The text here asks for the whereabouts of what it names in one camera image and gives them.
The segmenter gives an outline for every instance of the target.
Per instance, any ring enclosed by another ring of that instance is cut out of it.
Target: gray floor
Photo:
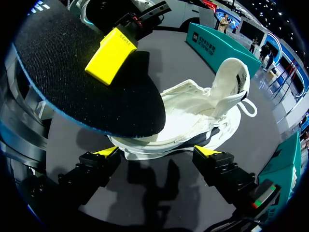
[[[187,45],[186,34],[155,31],[142,39],[139,50],[149,51],[149,75],[159,91],[186,79],[210,87],[214,73]],[[218,150],[235,156],[244,170],[258,174],[267,163],[280,135],[272,116],[271,104],[251,81],[249,99],[258,108],[250,118],[241,114],[236,133]],[[85,151],[112,146],[108,139],[56,115],[47,146],[47,174],[57,180],[78,163]],[[119,225],[149,225],[152,228],[182,227],[203,231],[213,223],[227,219],[234,207],[225,202],[215,188],[206,186],[192,164],[192,154],[182,152],[156,160],[123,159],[106,188],[99,188],[83,212]]]

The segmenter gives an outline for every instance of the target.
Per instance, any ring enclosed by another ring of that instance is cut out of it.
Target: black fabric pad
[[[161,96],[148,76],[148,52],[131,54],[110,86],[84,69],[101,34],[75,18],[58,0],[30,13],[15,38],[27,78],[56,111],[93,130],[121,137],[159,133],[165,124]]]

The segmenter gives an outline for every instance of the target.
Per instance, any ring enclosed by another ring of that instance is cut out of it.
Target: sneaker
[[[186,80],[161,93],[166,111],[163,130],[151,137],[118,138],[110,141],[125,152],[127,160],[149,160],[178,150],[193,151],[195,145],[216,149],[228,140],[240,124],[237,105],[250,117],[256,106],[247,99],[250,76],[239,59],[226,59],[216,74],[212,88],[202,88]],[[243,103],[247,102],[251,114]]]

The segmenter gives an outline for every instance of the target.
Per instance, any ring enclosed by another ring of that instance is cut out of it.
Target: white car
[[[162,0],[152,0],[155,4]],[[187,31],[189,23],[199,23],[199,6],[203,6],[202,0],[165,0],[171,12],[164,14],[162,27],[170,27]]]

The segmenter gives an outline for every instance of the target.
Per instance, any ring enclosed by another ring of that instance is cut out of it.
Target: shoe tongue
[[[211,105],[214,117],[225,114],[246,97],[250,87],[248,69],[244,64],[233,65],[219,70],[211,88]]]
[[[224,73],[221,72],[216,75],[211,88],[211,96],[215,104],[225,97],[241,93],[245,90],[246,80],[247,72],[243,66],[240,66],[238,70],[231,67],[230,72],[229,68],[227,68]]]

